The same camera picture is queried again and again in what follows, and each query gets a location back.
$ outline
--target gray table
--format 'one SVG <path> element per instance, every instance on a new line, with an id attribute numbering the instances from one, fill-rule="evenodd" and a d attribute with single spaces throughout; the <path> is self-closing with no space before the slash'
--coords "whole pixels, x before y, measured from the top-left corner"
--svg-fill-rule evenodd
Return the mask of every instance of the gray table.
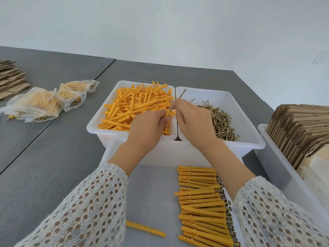
<path id="1" fill-rule="evenodd" d="M 229 91 L 255 126 L 267 123 L 273 113 L 233 71 L 116 60 L 82 106 L 62 113 L 0 175 L 2 246 L 12 246 L 30 233 L 97 168 L 105 149 L 86 125 L 119 80 Z M 243 161 L 256 175 L 267 178 L 253 151 Z"/>
<path id="2" fill-rule="evenodd" d="M 17 61 L 16 66 L 26 72 L 25 78 L 31 87 L 47 90 L 55 87 L 58 89 L 62 82 L 96 79 L 114 61 L 109 58 L 9 47 L 0 47 L 0 59 Z M 0 107 L 4 107 L 9 100 L 1 100 Z M 0 173 L 52 123 L 23 123 L 21 120 L 6 119 L 7 116 L 2 114 Z"/>

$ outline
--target plastic bag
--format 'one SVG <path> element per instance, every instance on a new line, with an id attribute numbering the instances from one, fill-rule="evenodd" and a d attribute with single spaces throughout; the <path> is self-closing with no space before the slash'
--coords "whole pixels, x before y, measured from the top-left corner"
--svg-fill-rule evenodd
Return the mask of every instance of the plastic bag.
<path id="1" fill-rule="evenodd" d="M 8 101 L 0 112 L 9 115 L 10 119 L 25 120 L 25 122 L 44 122 L 59 116 L 61 107 L 55 99 L 56 88 L 48 91 L 34 87 L 26 94 L 17 95 Z"/>
<path id="2" fill-rule="evenodd" d="M 74 91 L 67 85 L 61 83 L 60 89 L 56 93 L 56 100 L 65 112 L 77 108 L 84 103 L 87 92 Z"/>
<path id="3" fill-rule="evenodd" d="M 87 91 L 87 93 L 93 93 L 96 91 L 99 82 L 95 80 L 84 80 L 84 81 L 71 81 L 65 83 L 69 88 L 74 91 Z"/>

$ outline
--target wall outlet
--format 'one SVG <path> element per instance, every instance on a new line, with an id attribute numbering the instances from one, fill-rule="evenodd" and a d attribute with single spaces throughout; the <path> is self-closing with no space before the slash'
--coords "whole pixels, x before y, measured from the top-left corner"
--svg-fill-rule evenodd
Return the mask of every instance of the wall outlet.
<path id="1" fill-rule="evenodd" d="M 321 51 L 312 62 L 313 64 L 320 64 L 329 60 L 329 52 Z"/>

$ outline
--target white knit sleeve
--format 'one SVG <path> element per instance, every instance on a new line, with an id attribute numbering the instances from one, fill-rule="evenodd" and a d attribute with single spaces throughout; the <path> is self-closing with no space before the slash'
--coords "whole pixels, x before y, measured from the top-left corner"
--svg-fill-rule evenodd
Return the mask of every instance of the white knit sleeve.
<path id="1" fill-rule="evenodd" d="M 121 246 L 127 186 L 124 170 L 100 165 L 15 246 Z"/>
<path id="2" fill-rule="evenodd" d="M 329 236 L 302 207 L 262 177 L 237 193 L 233 210 L 249 246 L 329 246 Z"/>

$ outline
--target clear plastic bin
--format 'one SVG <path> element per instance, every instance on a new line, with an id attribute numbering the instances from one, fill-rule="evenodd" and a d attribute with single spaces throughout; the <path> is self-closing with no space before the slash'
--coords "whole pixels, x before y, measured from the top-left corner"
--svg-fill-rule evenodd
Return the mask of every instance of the clear plastic bin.
<path id="1" fill-rule="evenodd" d="M 111 139 L 101 164 L 106 164 L 123 142 L 125 140 Z M 182 235 L 183 226 L 178 218 L 181 208 L 178 198 L 174 196 L 180 187 L 176 170 L 179 165 L 211 167 L 198 150 L 191 144 L 181 141 L 159 142 L 135 167 L 129 177 L 126 218 L 163 231 L 167 236 L 162 238 L 126 227 L 124 247 L 191 246 L 178 239 L 178 235 Z M 226 190 L 225 194 L 232 202 Z M 238 220 L 233 213 L 232 217 L 236 237 L 241 242 L 241 246 L 245 246 Z"/>
<path id="2" fill-rule="evenodd" d="M 237 141 L 225 141 L 225 143 L 239 156 L 245 156 L 252 149 L 263 149 L 265 147 L 264 140 L 231 93 L 190 87 L 176 87 L 177 97 L 181 95 L 184 89 L 187 91 L 184 93 L 183 99 L 187 101 L 195 99 L 192 102 L 194 105 L 204 105 L 203 101 L 209 101 L 213 107 L 219 107 L 220 110 L 223 109 L 231 115 L 231 127 L 235 129 L 235 135 L 239 135 L 240 137 Z M 178 136 L 182 141 L 188 142 L 187 138 L 180 131 L 179 126 Z"/>
<path id="3" fill-rule="evenodd" d="M 261 150 L 255 149 L 254 152 L 271 183 L 279 188 L 289 201 L 302 206 L 316 219 L 316 224 L 329 233 L 328 212 L 267 134 L 266 128 L 266 124 L 258 126 L 266 147 Z"/>
<path id="4" fill-rule="evenodd" d="M 104 111 L 106 111 L 106 108 L 104 107 L 104 104 L 112 104 L 113 103 L 113 99 L 116 98 L 117 93 L 116 90 L 122 87 L 131 87 L 131 85 L 134 84 L 135 86 L 140 85 L 140 82 L 132 82 L 132 81 L 119 81 L 115 87 L 113 88 L 113 90 L 111 91 L 111 93 L 109 94 L 109 96 L 106 98 L 106 100 L 104 101 L 104 103 L 102 104 L 102 106 L 98 109 L 98 111 L 96 112 L 96 114 L 93 116 L 93 118 L 91 119 L 91 121 L 88 123 L 87 125 L 87 131 L 89 133 L 94 133 L 97 134 L 97 136 L 99 137 L 99 139 L 101 140 L 102 144 L 104 145 L 104 147 L 106 147 L 109 143 L 109 140 L 111 137 L 116 137 L 116 138 L 121 138 L 121 139 L 127 139 L 128 138 L 128 134 L 129 132 L 123 132 L 123 131 L 115 131 L 115 130 L 106 130 L 106 129 L 98 129 L 98 124 L 101 123 L 101 120 L 104 119 Z M 152 85 L 152 83 L 143 83 L 145 86 L 148 85 Z M 175 97 L 175 88 L 173 86 L 168 86 L 168 87 L 164 87 L 163 90 L 168 92 L 169 89 L 171 88 L 172 93 L 171 96 Z M 176 116 L 173 116 L 171 118 L 171 122 L 170 122 L 170 132 L 171 135 L 162 135 L 160 140 L 175 140 L 177 138 L 177 120 L 176 120 Z"/>

